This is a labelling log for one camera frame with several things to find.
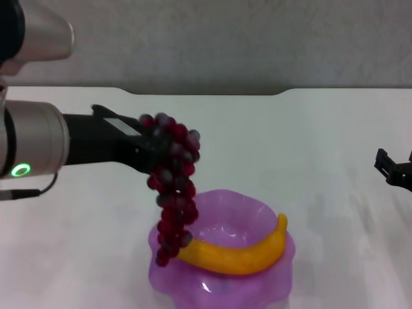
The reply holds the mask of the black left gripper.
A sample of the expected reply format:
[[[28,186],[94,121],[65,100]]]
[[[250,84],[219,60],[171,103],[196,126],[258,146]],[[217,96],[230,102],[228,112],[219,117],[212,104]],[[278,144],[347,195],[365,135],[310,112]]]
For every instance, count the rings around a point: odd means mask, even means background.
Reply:
[[[101,105],[93,105],[92,110],[90,115],[63,115],[70,140],[65,164],[116,162],[150,174],[152,153],[168,150],[168,134],[162,130],[147,134],[137,119]]]

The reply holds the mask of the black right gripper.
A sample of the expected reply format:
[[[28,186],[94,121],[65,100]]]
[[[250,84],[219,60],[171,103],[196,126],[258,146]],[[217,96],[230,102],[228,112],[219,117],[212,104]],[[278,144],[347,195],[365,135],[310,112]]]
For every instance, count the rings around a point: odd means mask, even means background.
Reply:
[[[409,156],[409,162],[396,164],[385,150],[378,149],[374,167],[385,177],[388,184],[411,192],[411,165],[412,152]]]

